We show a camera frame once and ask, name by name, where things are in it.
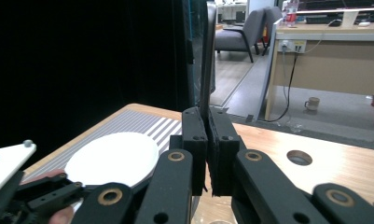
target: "small mug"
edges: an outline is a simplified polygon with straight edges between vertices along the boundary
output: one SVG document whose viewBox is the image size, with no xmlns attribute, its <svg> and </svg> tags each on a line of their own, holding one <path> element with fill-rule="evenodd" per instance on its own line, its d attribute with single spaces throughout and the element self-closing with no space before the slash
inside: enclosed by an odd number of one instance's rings
<svg viewBox="0 0 374 224">
<path fill-rule="evenodd" d="M 310 97 L 308 101 L 305 102 L 305 107 L 308 110 L 317 110 L 318 105 L 320 104 L 320 99 L 317 97 Z"/>
</svg>

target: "desk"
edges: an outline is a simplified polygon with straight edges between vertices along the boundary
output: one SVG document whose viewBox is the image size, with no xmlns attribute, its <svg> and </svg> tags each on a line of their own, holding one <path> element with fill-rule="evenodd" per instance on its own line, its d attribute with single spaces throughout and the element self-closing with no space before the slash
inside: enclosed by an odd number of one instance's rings
<svg viewBox="0 0 374 224">
<path fill-rule="evenodd" d="M 41 167 L 57 160 L 70 148 L 83 142 L 88 136 L 102 131 L 103 127 L 119 118 L 124 113 L 133 114 L 138 119 L 150 117 L 153 123 L 167 122 L 167 127 L 179 130 L 181 114 L 169 110 L 145 105 L 127 105 L 107 119 L 90 128 L 80 136 L 54 151 L 42 161 L 28 168 L 25 172 L 33 177 Z M 342 144 L 297 136 L 287 133 L 277 133 L 234 124 L 237 133 L 248 148 L 254 148 L 267 153 L 293 183 L 307 192 L 312 192 L 315 185 L 332 182 L 350 188 L 360 194 L 369 203 L 374 202 L 374 150 L 361 147 L 351 147 Z M 312 164 L 308 166 L 295 165 L 289 161 L 286 154 L 290 150 L 303 150 L 312 156 Z M 206 186 L 209 192 L 203 193 L 200 204 L 193 217 L 192 223 L 211 223 L 225 220 L 235 223 L 230 209 L 230 197 L 212 198 L 210 177 L 207 172 Z"/>
<path fill-rule="evenodd" d="M 374 22 L 368 27 L 350 29 L 328 27 L 325 24 L 297 23 L 296 28 L 278 26 L 270 68 L 268 102 L 265 119 L 275 104 L 275 92 L 288 84 L 293 53 L 285 55 L 285 73 L 280 40 L 307 40 L 306 50 L 299 54 L 292 87 L 371 95 L 374 93 Z"/>
</svg>

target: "power outlet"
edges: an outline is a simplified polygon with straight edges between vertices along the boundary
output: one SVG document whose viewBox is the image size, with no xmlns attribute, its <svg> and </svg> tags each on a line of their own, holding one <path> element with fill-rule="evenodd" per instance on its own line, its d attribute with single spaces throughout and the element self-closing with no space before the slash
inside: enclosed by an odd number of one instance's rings
<svg viewBox="0 0 374 224">
<path fill-rule="evenodd" d="M 282 52 L 283 47 L 286 47 L 285 52 L 304 53 L 306 49 L 306 40 L 280 40 L 278 51 Z"/>
</svg>

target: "wooden table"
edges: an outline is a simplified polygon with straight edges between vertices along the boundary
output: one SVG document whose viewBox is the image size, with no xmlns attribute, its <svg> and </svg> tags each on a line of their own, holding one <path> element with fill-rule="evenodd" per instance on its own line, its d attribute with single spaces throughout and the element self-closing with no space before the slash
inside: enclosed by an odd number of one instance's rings
<svg viewBox="0 0 374 224">
<path fill-rule="evenodd" d="M 52 160 L 126 110 L 138 111 L 167 119 L 181 119 L 181 114 L 178 112 L 146 105 L 127 105 L 26 169 L 26 174 L 30 174 Z M 288 133 L 278 133 L 241 124 L 234 124 L 234 127 L 248 148 L 257 149 L 268 154 L 298 188 L 312 192 L 312 189 L 317 184 L 331 182 L 350 188 L 369 203 L 374 203 L 374 150 Z M 312 157 L 312 164 L 307 166 L 294 164 L 287 158 L 287 153 L 291 150 L 300 150 L 308 153 Z M 211 223 L 215 221 L 236 223 L 230 209 L 230 197 L 212 198 L 208 172 L 206 186 L 209 188 L 209 192 L 203 193 L 201 196 L 192 223 Z"/>
</svg>

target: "cable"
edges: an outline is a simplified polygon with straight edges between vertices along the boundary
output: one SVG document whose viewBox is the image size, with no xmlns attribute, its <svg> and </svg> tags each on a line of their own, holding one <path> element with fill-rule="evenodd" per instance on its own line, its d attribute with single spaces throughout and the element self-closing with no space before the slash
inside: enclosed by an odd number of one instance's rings
<svg viewBox="0 0 374 224">
<path fill-rule="evenodd" d="M 291 91 L 291 84 L 292 84 L 292 79 L 294 77 L 294 71 L 295 71 L 295 65 L 297 63 L 297 59 L 298 59 L 298 52 L 296 51 L 295 54 L 294 54 L 294 64 L 292 66 L 291 77 L 289 78 L 289 83 L 288 83 L 288 95 L 284 94 L 285 95 L 285 100 L 286 100 L 285 110 L 284 110 L 283 114 L 279 118 L 277 118 L 277 119 L 270 119 L 270 120 L 265 119 L 266 122 L 274 122 L 274 121 L 277 121 L 279 119 L 282 119 L 283 116 L 288 112 L 288 109 L 289 109 L 289 96 L 290 96 L 290 91 Z"/>
<path fill-rule="evenodd" d="M 336 20 L 331 21 L 331 22 L 326 26 L 326 28 L 323 30 L 323 32 L 321 33 L 320 40 L 317 42 L 317 44 L 315 44 L 311 49 L 306 50 L 305 53 L 309 53 L 309 52 L 311 52 L 312 50 L 314 50 L 315 48 L 317 48 L 318 45 L 320 45 L 321 41 L 323 41 L 323 39 L 324 39 L 324 34 L 325 34 L 326 29 L 327 29 L 327 28 L 328 28 L 328 27 L 329 27 L 329 26 L 330 26 L 334 21 L 336 21 Z"/>
</svg>

